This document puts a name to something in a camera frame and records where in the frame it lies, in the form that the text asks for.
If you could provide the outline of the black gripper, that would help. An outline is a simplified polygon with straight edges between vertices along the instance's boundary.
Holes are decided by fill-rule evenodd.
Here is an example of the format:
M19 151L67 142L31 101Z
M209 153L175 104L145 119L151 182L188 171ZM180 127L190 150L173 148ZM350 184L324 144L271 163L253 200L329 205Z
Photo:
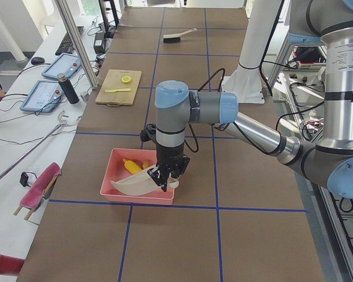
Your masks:
M167 191L168 178L179 178L184 174L190 158L184 154L184 146L165 147L156 145L156 167L148 169L147 173L163 192Z

